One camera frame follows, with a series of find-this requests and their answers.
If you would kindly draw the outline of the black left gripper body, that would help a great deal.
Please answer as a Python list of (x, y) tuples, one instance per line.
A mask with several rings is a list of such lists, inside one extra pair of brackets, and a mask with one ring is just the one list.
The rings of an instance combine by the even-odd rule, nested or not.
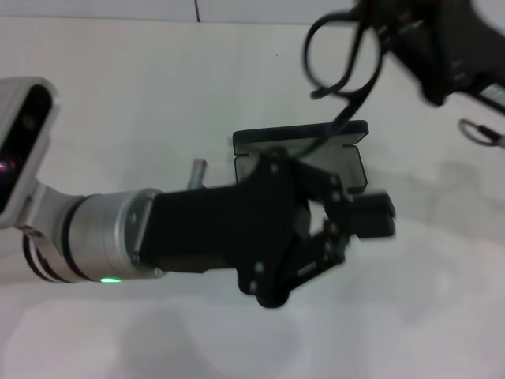
[(164, 272), (232, 268), (242, 293), (279, 308), (344, 262), (349, 202), (338, 176), (276, 149), (234, 185), (156, 195), (140, 258)]

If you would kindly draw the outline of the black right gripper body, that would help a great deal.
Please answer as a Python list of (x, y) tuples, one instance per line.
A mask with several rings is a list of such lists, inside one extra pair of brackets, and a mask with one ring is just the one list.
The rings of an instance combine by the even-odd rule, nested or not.
[(417, 78), (423, 97), (444, 105), (455, 93), (504, 111), (504, 34), (471, 1), (390, 1), (420, 6), (424, 23), (395, 37), (391, 50)]

